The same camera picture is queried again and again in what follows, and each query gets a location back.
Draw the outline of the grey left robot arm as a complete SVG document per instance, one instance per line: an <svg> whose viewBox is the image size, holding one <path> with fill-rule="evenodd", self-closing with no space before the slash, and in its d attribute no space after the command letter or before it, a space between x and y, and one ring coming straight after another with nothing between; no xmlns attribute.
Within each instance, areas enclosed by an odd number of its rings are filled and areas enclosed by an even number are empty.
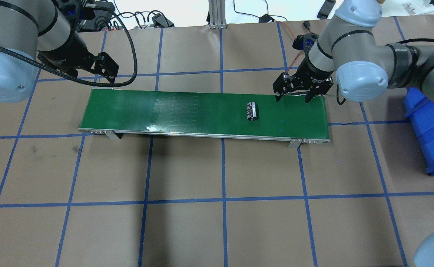
<svg viewBox="0 0 434 267"><path fill-rule="evenodd" d="M8 51L74 78L82 69L113 83L118 64L105 52L92 54L77 31L96 11L114 10L93 0L0 0L0 103L29 98L37 74L36 66Z"/></svg>

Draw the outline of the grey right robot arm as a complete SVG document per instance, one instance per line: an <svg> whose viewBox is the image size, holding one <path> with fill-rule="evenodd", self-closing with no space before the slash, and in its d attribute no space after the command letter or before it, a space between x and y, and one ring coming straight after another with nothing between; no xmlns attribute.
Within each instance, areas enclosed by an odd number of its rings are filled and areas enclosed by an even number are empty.
<svg viewBox="0 0 434 267"><path fill-rule="evenodd" d="M344 100L363 102L388 89L416 88L434 103L434 39L377 45L372 30L381 16L376 0L345 0L320 35L295 39L305 59L294 75L283 72L273 83L276 101L303 90L310 102L329 91L335 74Z"/></svg>

